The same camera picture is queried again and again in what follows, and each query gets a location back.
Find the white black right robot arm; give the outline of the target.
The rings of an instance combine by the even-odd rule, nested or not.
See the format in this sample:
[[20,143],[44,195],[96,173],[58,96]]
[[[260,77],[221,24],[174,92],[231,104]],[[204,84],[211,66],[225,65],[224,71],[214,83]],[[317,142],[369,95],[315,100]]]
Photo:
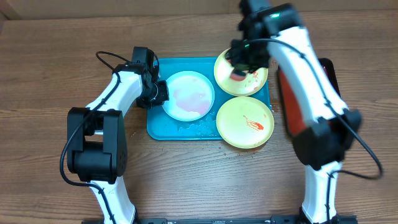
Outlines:
[[226,53],[233,80],[247,72],[279,64],[277,81],[282,98],[285,127],[296,156],[305,167],[305,196],[297,223],[356,223],[335,208],[338,172],[361,115],[350,111],[331,84],[310,42],[298,12],[289,3],[272,6],[269,1],[239,3],[243,37],[233,40]]

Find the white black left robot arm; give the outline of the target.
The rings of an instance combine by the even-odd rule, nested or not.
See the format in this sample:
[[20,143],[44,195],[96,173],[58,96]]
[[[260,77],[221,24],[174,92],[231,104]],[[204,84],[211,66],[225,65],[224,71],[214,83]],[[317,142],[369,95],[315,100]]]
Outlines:
[[159,67],[151,49],[134,47],[130,60],[124,58],[110,68],[111,81],[95,101],[68,112],[60,175],[69,185],[92,190],[104,215],[100,223],[140,223],[123,178],[127,167],[124,117],[132,105],[150,110],[169,100]]

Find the light blue plate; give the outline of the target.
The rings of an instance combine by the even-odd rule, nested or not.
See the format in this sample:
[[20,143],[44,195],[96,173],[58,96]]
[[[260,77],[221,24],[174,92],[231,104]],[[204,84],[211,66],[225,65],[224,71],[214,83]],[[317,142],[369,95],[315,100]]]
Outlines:
[[169,100],[162,107],[173,119],[195,121],[206,115],[215,101],[213,84],[201,73],[182,71],[166,79]]

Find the yellow plate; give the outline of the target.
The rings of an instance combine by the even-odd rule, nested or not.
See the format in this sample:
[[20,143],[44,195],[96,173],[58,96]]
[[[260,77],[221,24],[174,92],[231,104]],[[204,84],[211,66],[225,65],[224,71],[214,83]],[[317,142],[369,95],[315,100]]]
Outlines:
[[274,117],[265,103],[253,97],[239,96],[220,107],[216,127],[228,144],[252,149],[269,140],[274,130]]
[[259,68],[253,73],[245,72],[243,80],[237,81],[231,78],[233,66],[225,56],[229,49],[224,50],[216,59],[214,77],[218,86],[234,96],[249,96],[258,92],[266,83],[268,77],[267,68]]

